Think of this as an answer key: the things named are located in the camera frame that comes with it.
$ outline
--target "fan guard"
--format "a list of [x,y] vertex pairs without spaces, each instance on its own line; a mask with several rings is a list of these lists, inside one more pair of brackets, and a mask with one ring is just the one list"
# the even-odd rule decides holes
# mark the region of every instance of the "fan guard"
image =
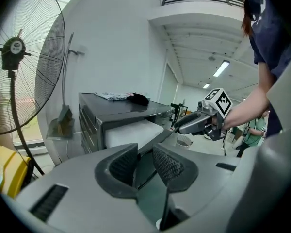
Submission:
[[18,46],[22,48],[19,51],[25,53],[15,71],[16,109],[22,127],[48,101],[62,69],[65,22],[57,0],[18,0],[1,25],[0,134],[16,129],[11,110],[9,71],[2,60],[11,52],[17,52]]

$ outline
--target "air vent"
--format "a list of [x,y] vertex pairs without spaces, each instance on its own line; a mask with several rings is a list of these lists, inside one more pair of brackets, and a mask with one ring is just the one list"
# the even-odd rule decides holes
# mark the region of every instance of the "air vent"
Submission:
[[55,210],[60,200],[64,197],[68,188],[60,185],[54,185],[39,202],[30,210],[38,219],[46,222],[48,217]]

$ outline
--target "fluorescent light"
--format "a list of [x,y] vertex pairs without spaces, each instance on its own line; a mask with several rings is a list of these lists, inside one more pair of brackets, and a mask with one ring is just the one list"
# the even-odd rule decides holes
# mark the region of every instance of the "fluorescent light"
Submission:
[[221,66],[219,67],[219,69],[215,72],[213,76],[218,77],[225,70],[225,68],[228,67],[228,65],[229,65],[229,61],[224,60]]

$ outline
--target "yellow object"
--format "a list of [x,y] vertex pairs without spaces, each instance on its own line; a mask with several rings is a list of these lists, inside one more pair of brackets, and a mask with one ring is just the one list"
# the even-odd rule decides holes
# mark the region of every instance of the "yellow object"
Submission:
[[0,192],[12,198],[20,192],[30,158],[0,146]]

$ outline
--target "person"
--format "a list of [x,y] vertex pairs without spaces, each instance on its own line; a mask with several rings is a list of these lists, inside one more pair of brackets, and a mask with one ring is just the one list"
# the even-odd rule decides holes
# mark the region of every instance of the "person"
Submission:
[[243,143],[240,146],[240,150],[237,157],[243,155],[243,151],[248,147],[257,146],[262,137],[265,137],[265,118],[268,115],[268,111],[265,111],[257,119],[251,120],[244,129]]
[[245,101],[228,113],[223,129],[245,124],[269,107],[267,137],[270,137],[279,133],[282,127],[266,94],[291,60],[291,36],[270,0],[244,1],[242,29],[249,36],[254,51],[259,83]]

